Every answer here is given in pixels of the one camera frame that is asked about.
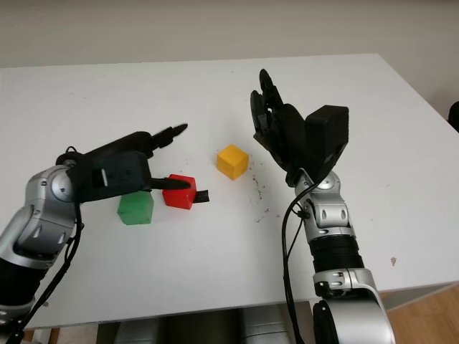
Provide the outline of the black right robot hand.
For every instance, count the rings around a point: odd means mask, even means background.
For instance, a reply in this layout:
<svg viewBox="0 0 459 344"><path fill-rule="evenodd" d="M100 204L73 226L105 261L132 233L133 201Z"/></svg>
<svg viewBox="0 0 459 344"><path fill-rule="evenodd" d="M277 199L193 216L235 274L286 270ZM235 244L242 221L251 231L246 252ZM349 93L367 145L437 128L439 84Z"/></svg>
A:
<svg viewBox="0 0 459 344"><path fill-rule="evenodd" d="M250 94L254 139L286 172L289 187L297 184L302 173L311 183L318 183L308 165L305 120L295 107L283 102L267 70L260 70L259 81L261 91Z"/></svg>

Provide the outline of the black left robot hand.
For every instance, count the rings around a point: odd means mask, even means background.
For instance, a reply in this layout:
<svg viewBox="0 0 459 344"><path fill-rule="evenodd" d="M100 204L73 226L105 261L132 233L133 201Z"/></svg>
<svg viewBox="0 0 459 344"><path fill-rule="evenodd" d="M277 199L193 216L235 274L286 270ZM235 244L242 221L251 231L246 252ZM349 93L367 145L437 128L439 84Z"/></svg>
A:
<svg viewBox="0 0 459 344"><path fill-rule="evenodd" d="M186 181L152 177L148 164L156 149L173 143L187 128L184 123L155 135L137 131L87 153L70 146L56 164L69 168L75 198L82 203L137 191L188 189Z"/></svg>

